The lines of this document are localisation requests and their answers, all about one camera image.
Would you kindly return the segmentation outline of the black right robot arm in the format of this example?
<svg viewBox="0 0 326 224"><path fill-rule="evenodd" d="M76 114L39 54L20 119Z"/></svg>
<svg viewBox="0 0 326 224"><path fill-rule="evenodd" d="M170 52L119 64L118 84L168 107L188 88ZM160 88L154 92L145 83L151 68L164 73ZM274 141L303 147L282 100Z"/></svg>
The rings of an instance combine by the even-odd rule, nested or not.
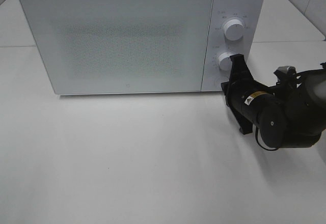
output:
<svg viewBox="0 0 326 224"><path fill-rule="evenodd" d="M230 61L230 77L221 88L242 134L254 133L267 151L318 142L325 130L325 63L303 72L281 66L274 72L278 81L268 87L254 80L242 54Z"/></svg>

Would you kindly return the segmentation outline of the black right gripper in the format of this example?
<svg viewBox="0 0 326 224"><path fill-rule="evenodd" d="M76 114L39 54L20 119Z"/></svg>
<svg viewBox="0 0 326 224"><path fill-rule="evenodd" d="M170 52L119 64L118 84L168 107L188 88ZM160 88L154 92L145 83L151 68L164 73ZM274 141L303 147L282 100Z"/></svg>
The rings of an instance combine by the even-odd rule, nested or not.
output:
<svg viewBox="0 0 326 224"><path fill-rule="evenodd" d="M228 82L222 83L226 104L243 135L255 134L256 143L267 151L281 148L283 112L281 102L268 87L255 81L242 54L230 56Z"/></svg>

